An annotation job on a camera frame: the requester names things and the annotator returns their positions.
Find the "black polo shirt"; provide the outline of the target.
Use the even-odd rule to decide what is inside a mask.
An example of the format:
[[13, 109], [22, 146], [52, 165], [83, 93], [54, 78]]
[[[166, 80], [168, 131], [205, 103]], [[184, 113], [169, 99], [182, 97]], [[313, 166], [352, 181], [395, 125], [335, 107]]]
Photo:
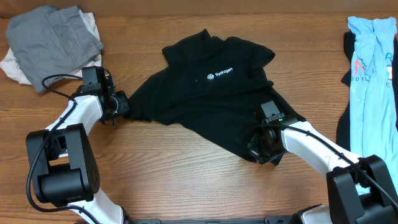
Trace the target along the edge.
[[281, 113], [295, 114], [266, 77], [264, 67], [275, 54], [263, 45], [203, 30], [162, 52], [167, 67], [129, 97], [127, 119], [181, 124], [255, 162], [248, 143], [261, 123], [261, 105], [273, 101]]

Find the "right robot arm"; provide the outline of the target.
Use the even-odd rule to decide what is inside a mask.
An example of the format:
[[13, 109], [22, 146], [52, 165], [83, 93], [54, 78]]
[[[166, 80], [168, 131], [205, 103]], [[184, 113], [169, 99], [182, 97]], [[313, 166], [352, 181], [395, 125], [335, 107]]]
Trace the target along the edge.
[[328, 205], [314, 205], [270, 223], [397, 224], [397, 192], [386, 163], [361, 157], [330, 141], [304, 119], [274, 101], [257, 107], [258, 125], [248, 143], [260, 164], [279, 164], [292, 153], [317, 171], [327, 184]]

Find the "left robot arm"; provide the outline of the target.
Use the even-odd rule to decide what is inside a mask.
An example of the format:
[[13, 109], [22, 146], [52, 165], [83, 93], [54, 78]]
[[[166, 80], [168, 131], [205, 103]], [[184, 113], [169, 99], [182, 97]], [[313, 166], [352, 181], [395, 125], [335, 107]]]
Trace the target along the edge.
[[114, 126], [118, 116], [128, 113], [126, 94], [115, 91], [111, 73], [103, 67], [83, 68], [80, 80], [60, 117], [26, 137], [27, 199], [37, 211], [71, 210], [86, 223], [131, 223], [125, 209], [101, 189], [88, 139], [96, 122]]

